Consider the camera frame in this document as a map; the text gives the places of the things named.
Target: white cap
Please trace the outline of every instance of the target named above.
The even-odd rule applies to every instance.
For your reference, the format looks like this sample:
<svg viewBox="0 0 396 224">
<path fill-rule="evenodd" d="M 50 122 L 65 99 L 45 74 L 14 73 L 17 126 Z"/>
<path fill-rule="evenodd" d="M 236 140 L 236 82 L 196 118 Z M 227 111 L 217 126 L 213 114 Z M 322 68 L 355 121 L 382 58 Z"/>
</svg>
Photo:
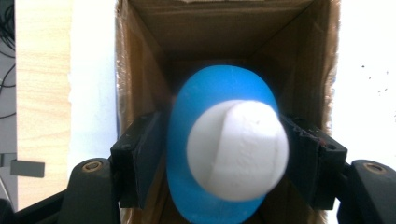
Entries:
<svg viewBox="0 0 396 224">
<path fill-rule="evenodd" d="M 257 101 L 214 105 L 194 123 L 187 159 L 199 185 L 227 201 L 261 197 L 285 173 L 288 139 L 271 106 Z"/>
</svg>

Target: cardboard flap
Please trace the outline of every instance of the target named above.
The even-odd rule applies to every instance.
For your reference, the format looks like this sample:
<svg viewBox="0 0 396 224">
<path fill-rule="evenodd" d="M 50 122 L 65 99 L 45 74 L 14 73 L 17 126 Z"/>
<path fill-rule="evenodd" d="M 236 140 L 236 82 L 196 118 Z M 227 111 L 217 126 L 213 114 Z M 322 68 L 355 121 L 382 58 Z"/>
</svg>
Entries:
<svg viewBox="0 0 396 224">
<path fill-rule="evenodd" d="M 312 0 L 184 3 L 132 0 L 171 60 L 246 58 Z"/>
<path fill-rule="evenodd" d="M 164 79 L 166 57 L 128 1 L 119 1 L 116 18 L 119 134 L 138 116 L 165 111 L 171 92 Z"/>
</svg>

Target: wooden table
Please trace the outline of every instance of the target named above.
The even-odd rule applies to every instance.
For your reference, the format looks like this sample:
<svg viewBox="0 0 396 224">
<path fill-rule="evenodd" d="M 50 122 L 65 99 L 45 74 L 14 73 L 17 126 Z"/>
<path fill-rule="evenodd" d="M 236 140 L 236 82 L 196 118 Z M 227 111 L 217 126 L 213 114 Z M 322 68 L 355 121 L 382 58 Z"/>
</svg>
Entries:
<svg viewBox="0 0 396 224">
<path fill-rule="evenodd" d="M 18 207 L 66 188 L 70 141 L 72 0 L 16 0 L 18 160 L 43 161 L 45 177 L 18 178 Z"/>
</svg>

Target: screw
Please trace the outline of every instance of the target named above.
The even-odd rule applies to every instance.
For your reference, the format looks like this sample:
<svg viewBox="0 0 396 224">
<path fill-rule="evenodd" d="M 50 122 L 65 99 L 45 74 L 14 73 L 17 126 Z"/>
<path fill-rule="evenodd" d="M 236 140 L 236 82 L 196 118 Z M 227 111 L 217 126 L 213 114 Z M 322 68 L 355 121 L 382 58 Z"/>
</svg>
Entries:
<svg viewBox="0 0 396 224">
<path fill-rule="evenodd" d="M 102 168 L 102 163 L 99 161 L 90 161 L 82 166 L 82 171 L 86 173 L 95 172 Z"/>
<path fill-rule="evenodd" d="M 387 172 L 385 168 L 374 163 L 366 162 L 363 165 L 368 171 L 378 175 L 382 175 Z"/>
</svg>

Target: white object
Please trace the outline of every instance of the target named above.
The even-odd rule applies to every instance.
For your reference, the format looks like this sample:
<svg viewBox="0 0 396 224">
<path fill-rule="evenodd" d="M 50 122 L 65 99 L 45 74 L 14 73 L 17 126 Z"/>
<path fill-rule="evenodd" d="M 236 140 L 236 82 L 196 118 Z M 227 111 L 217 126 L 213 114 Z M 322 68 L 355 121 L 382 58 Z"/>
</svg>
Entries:
<svg viewBox="0 0 396 224">
<path fill-rule="evenodd" d="M 115 5 L 115 0 L 74 1 L 70 31 L 68 176 L 82 161 L 108 158 L 118 138 Z"/>
<path fill-rule="evenodd" d="M 188 164 L 199 185 L 235 202 L 274 188 L 288 156 L 276 113 L 256 101 L 226 101 L 207 109 L 194 123 L 187 145 Z"/>
</svg>

